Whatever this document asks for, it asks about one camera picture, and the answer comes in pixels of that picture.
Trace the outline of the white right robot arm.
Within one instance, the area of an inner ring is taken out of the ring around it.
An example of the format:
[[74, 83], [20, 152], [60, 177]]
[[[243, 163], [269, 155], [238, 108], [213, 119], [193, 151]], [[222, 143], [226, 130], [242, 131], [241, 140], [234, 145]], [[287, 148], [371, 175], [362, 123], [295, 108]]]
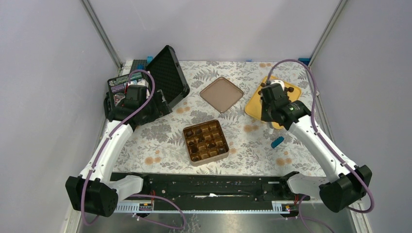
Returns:
[[261, 120], [275, 122], [293, 134], [326, 175], [322, 178], [289, 173], [286, 182], [278, 188], [283, 199], [291, 200], [297, 194], [315, 197], [329, 210], [338, 213], [370, 192], [371, 169], [366, 165], [358, 166], [324, 136], [308, 107], [299, 100], [289, 99], [283, 81], [267, 81], [259, 95]]

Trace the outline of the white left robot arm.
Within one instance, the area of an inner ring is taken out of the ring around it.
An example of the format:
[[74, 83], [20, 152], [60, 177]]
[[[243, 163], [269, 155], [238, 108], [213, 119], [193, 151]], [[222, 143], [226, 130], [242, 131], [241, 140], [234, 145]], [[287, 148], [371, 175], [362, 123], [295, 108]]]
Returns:
[[132, 195], [140, 200], [149, 197], [151, 187], [139, 175], [125, 175], [117, 181], [112, 181], [111, 176], [122, 148], [134, 131], [131, 118], [145, 109], [155, 95], [154, 91], [144, 95], [144, 102], [125, 120], [110, 121], [85, 168], [77, 177], [68, 177], [65, 188], [74, 210], [109, 217], [120, 201]]

